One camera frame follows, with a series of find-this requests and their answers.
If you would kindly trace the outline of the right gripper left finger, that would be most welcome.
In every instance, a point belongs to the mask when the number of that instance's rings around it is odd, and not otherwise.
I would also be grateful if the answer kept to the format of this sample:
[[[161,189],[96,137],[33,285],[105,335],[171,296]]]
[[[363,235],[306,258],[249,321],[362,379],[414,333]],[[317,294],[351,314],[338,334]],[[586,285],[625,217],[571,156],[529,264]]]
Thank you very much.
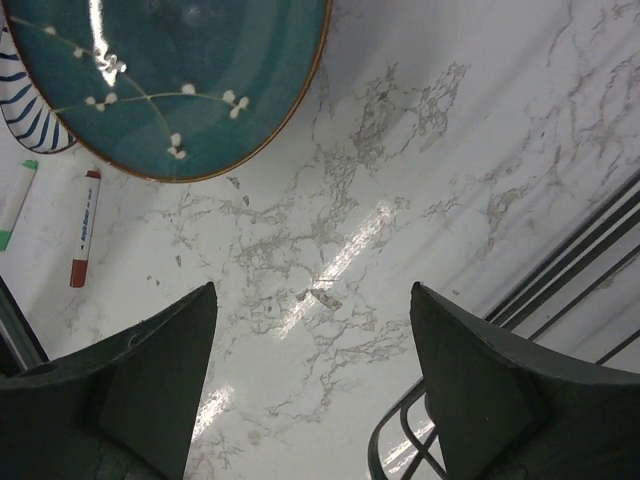
[[[2,478],[182,478],[217,313],[206,283],[132,327],[3,376]]]

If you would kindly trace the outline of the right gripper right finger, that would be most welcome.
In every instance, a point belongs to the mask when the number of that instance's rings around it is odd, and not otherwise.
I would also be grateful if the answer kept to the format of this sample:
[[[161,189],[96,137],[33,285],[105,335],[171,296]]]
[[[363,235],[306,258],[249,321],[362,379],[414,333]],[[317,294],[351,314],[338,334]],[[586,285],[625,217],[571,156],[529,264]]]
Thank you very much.
[[[638,478],[638,374],[547,349],[421,283],[410,320],[448,478]]]

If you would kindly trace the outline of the wire dish rack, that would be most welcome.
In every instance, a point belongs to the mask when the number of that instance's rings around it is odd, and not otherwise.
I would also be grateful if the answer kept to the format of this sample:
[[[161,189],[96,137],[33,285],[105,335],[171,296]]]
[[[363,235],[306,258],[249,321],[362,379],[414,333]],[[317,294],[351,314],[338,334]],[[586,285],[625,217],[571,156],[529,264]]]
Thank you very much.
[[[578,313],[586,313],[587,306],[595,306],[596,300],[613,301],[614,293],[601,293],[614,288],[616,275],[639,273],[639,170],[610,195],[593,213],[565,238],[535,269],[522,280],[485,320],[516,333],[526,333],[527,339],[539,341],[551,339],[552,332],[559,328],[567,335],[569,327],[578,328]],[[612,313],[605,320],[588,317],[584,328],[591,328],[575,340],[576,349],[583,348],[597,335],[604,335],[605,327],[620,323],[624,312],[639,306],[639,293],[633,305]],[[446,476],[444,465],[431,453],[425,457],[421,451],[432,447],[438,440],[436,427],[429,420],[426,434],[417,435],[408,423],[410,408],[418,400],[427,400],[424,379],[413,385],[383,416],[369,439],[367,461],[371,479],[389,479],[385,470],[392,460],[383,461],[379,455],[379,437],[386,424],[399,417],[409,449],[406,466],[400,465],[400,479],[412,479],[422,462],[429,464],[437,477]]]

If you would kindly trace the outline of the dark teal floral plate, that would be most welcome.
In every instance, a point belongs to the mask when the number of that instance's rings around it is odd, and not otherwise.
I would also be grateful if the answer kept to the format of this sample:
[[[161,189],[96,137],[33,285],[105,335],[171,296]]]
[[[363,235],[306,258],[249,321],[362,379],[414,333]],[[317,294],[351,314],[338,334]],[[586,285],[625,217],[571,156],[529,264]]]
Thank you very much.
[[[251,159],[289,122],[331,10],[328,1],[5,1],[2,30],[75,145],[138,177],[190,183]]]

